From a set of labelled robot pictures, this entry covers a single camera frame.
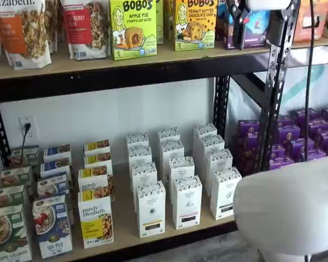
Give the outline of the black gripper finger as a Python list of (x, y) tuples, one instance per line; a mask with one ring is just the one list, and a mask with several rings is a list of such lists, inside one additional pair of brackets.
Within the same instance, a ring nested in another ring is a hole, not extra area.
[(234, 0), (226, 1), (228, 11), (233, 19), (233, 45), (239, 50), (243, 50), (243, 36), (244, 36), (244, 24), (243, 24), (243, 4)]
[(241, 11), (239, 15), (239, 23), (246, 24), (249, 22), (250, 9), (247, 6), (246, 0), (239, 1), (239, 9)]

